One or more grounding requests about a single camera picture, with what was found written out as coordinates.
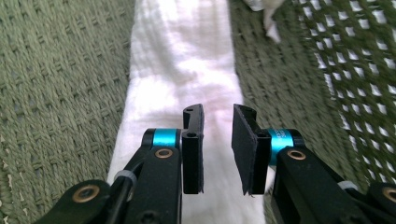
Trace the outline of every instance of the green textured surface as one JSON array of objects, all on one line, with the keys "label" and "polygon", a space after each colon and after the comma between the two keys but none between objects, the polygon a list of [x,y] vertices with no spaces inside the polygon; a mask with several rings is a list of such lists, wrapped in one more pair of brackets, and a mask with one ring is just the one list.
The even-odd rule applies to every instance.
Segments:
[{"label": "green textured surface", "polygon": [[131,1],[0,1],[0,222],[105,179],[128,85]]},{"label": "green textured surface", "polygon": [[[318,1],[318,11],[315,1],[287,1],[275,17],[280,45],[265,37],[261,12],[251,12],[241,0],[230,2],[236,72],[245,104],[259,111],[261,126],[298,129],[309,148],[363,189],[374,180],[395,181],[396,81],[394,68],[383,60],[395,58],[390,1],[359,1],[364,10],[358,12],[348,1],[327,7],[330,0]],[[373,6],[385,10],[387,23],[373,23]],[[310,7],[312,19],[304,7]],[[337,20],[339,11],[350,19]],[[333,17],[334,26],[326,26],[325,15]],[[0,223],[4,218],[30,223],[72,185],[105,178],[128,85],[133,17],[134,1],[0,1]],[[360,29],[356,18],[367,18],[372,30]],[[327,29],[312,36],[320,22]],[[346,27],[354,27],[355,37],[347,36]],[[341,41],[334,41],[334,34]],[[373,42],[378,37],[388,49]],[[332,39],[332,48],[325,38]],[[349,59],[348,49],[359,59]],[[329,63],[336,52],[344,54],[345,63]],[[325,69],[318,69],[314,53]],[[364,77],[356,73],[357,64]],[[381,95],[372,94],[373,85]],[[372,114],[365,112],[367,106]]]}]

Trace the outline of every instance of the blue ring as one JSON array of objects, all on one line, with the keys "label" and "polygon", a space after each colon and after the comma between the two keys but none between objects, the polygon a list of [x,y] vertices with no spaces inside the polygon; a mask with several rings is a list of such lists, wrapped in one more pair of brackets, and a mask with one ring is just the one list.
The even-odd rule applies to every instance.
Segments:
[{"label": "blue ring", "polygon": [[287,129],[268,129],[271,134],[270,165],[276,165],[277,153],[285,147],[294,147],[293,138]]},{"label": "blue ring", "polygon": [[176,147],[177,129],[156,129],[152,140],[153,147]]}]

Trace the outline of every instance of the white towel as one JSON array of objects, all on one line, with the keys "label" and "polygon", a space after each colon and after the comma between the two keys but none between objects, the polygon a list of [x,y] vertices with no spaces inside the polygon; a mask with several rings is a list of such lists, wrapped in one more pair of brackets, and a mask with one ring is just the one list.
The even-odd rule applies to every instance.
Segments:
[{"label": "white towel", "polygon": [[205,193],[183,195],[183,223],[264,223],[262,196],[243,196],[231,149],[233,104],[243,102],[227,1],[137,0],[130,73],[107,182],[146,129],[182,128],[182,110],[203,104]]}]

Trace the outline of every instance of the brass screw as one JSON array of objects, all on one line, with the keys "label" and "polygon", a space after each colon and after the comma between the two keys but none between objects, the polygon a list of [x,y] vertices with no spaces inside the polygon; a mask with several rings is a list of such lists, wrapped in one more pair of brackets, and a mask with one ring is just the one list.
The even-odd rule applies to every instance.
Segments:
[{"label": "brass screw", "polygon": [[389,200],[396,203],[396,189],[393,188],[383,188],[382,193],[387,197]]},{"label": "brass screw", "polygon": [[99,187],[96,185],[87,185],[79,188],[73,194],[73,201],[75,203],[85,203],[94,199],[99,194]]},{"label": "brass screw", "polygon": [[306,156],[303,152],[301,152],[299,150],[295,150],[295,149],[289,150],[288,156],[292,157],[293,159],[295,159],[297,161],[303,161],[306,158]]},{"label": "brass screw", "polygon": [[173,155],[173,151],[168,148],[162,148],[155,152],[155,156],[160,159],[167,159]]}]

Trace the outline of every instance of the woven fabric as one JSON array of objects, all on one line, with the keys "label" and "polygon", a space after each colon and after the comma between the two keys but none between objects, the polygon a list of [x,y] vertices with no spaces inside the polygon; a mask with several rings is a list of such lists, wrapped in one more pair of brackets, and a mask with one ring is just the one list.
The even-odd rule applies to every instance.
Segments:
[{"label": "woven fabric", "polygon": [[394,1],[296,2],[368,183],[396,183]]},{"label": "woven fabric", "polygon": [[129,73],[131,1],[0,1],[0,223],[105,179]]}]

